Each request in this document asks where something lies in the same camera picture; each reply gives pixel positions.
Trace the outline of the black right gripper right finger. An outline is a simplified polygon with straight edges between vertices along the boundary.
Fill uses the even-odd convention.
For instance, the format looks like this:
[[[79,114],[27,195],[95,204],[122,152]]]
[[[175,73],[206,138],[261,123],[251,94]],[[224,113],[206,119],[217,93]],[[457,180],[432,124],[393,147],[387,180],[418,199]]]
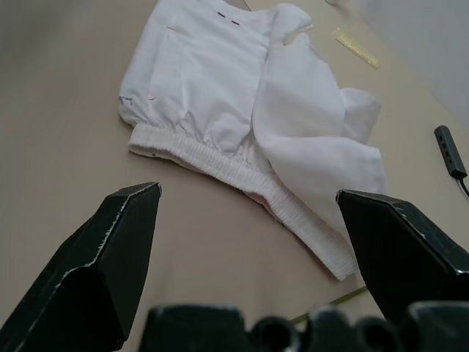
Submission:
[[[400,320],[418,301],[469,301],[469,252],[413,204],[383,194],[336,195],[361,276],[380,311]]]

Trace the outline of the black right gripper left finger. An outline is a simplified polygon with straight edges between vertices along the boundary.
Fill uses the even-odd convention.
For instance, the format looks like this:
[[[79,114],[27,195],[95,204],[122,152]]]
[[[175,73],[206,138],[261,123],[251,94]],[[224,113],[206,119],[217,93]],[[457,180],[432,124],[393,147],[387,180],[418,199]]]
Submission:
[[[0,352],[116,352],[147,278],[159,183],[108,195],[56,250],[0,328]]]

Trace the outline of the thin wire clothes hanger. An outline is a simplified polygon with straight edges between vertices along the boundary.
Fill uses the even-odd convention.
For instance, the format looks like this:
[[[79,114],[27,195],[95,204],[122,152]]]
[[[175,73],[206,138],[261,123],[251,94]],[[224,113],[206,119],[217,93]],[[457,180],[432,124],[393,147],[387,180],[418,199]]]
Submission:
[[[332,305],[332,306],[337,306],[337,305],[340,305],[346,301],[349,301],[350,299],[356,297],[356,296],[359,296],[360,294],[362,293],[365,293],[366,291],[368,290],[368,287],[367,286],[363,286],[363,287],[360,287],[358,288],[357,290],[354,290],[346,295],[343,295],[341,297],[338,297],[332,301],[329,301],[328,302],[328,305]],[[306,321],[308,318],[308,313],[304,313],[302,315],[299,315],[293,319],[290,320],[290,322],[293,324],[293,325],[297,325],[299,323],[303,323],[304,321]]]

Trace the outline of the white shirt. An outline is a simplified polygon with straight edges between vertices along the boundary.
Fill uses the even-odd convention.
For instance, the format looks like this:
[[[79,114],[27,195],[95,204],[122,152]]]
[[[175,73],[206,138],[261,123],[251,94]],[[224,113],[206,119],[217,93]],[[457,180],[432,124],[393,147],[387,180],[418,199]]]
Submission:
[[[377,99],[341,88],[294,4],[158,0],[119,91],[131,152],[165,158],[263,205],[337,278],[358,264],[336,194],[383,194],[368,143]]]

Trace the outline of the black USB hub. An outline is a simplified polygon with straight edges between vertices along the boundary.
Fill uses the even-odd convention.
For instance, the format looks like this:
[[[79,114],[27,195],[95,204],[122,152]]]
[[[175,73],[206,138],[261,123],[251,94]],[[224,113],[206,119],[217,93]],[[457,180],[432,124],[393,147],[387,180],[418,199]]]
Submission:
[[[466,178],[468,174],[449,128],[444,125],[440,125],[434,130],[434,134],[450,176],[455,180]]]

